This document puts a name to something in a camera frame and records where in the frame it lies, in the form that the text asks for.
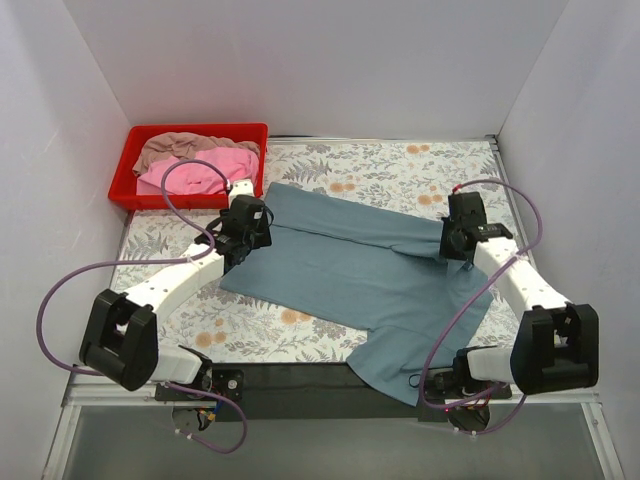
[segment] brown towel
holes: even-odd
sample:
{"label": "brown towel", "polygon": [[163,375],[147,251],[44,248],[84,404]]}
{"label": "brown towel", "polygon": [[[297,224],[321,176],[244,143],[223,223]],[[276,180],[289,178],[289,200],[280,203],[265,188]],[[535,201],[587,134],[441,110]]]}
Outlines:
{"label": "brown towel", "polygon": [[172,155],[180,159],[193,158],[196,152],[216,147],[251,150],[260,158],[260,147],[256,142],[234,142],[229,138],[203,137],[188,132],[168,132],[147,140],[147,143],[142,147],[138,161],[133,166],[133,173],[136,175],[147,173],[149,165],[153,162],[166,160]]}

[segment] floral pattern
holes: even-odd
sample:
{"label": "floral pattern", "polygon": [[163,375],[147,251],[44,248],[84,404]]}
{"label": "floral pattern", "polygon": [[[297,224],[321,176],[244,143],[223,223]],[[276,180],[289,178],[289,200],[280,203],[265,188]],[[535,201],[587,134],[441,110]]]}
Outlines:
{"label": "floral pattern", "polygon": [[[487,142],[458,143],[301,143],[271,142],[265,165],[265,191],[272,182],[366,205],[437,219],[448,212],[447,195],[458,183],[498,177]],[[494,185],[482,192],[491,221],[516,232],[508,198]],[[192,210],[187,216],[206,225],[216,215]],[[195,232],[169,211],[136,212],[120,258],[159,259],[180,255]],[[121,291],[161,267],[119,267],[111,288]],[[336,362],[366,341],[366,332],[313,318],[278,305],[227,292],[213,282],[159,325],[164,344],[195,348],[214,362]],[[470,345],[511,345],[518,323],[494,290],[491,304]]]}

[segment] blue garment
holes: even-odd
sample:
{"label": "blue garment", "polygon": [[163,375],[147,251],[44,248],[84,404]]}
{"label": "blue garment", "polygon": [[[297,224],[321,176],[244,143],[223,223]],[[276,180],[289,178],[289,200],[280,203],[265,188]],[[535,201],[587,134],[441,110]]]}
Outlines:
{"label": "blue garment", "polygon": [[[371,387],[415,405],[409,376],[486,275],[439,258],[440,222],[277,183],[265,203],[275,215],[273,245],[252,252],[222,288],[367,330],[347,363]],[[433,367],[451,365],[491,300],[485,294],[465,313]]]}

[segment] pink cloth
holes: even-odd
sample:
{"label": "pink cloth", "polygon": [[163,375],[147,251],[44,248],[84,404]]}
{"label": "pink cloth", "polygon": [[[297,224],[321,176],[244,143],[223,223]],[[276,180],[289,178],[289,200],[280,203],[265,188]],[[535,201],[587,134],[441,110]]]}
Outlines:
{"label": "pink cloth", "polygon": [[[258,178],[258,157],[250,150],[218,147],[196,153],[195,158],[203,160],[224,173],[229,181],[250,178],[255,184]],[[180,159],[169,157],[149,166],[149,171],[138,177],[138,195],[162,195],[160,182],[167,169]],[[173,195],[211,194],[224,191],[222,178],[204,165],[188,164],[176,168],[167,177],[167,192]]]}

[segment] wall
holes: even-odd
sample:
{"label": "wall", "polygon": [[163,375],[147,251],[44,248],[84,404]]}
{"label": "wall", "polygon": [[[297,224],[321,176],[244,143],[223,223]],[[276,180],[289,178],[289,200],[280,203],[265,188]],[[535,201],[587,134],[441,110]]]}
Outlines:
{"label": "wall", "polygon": [[570,1],[499,136],[544,217],[541,272],[600,315],[599,388],[627,478],[640,478],[638,18],[632,0]]}
{"label": "wall", "polygon": [[[0,1],[0,477],[40,478],[68,375],[35,340],[40,299],[64,273],[114,258],[123,215],[106,199],[129,123],[60,0]],[[107,271],[54,299],[67,362]]]}
{"label": "wall", "polygon": [[65,0],[133,123],[497,133],[565,0]]}

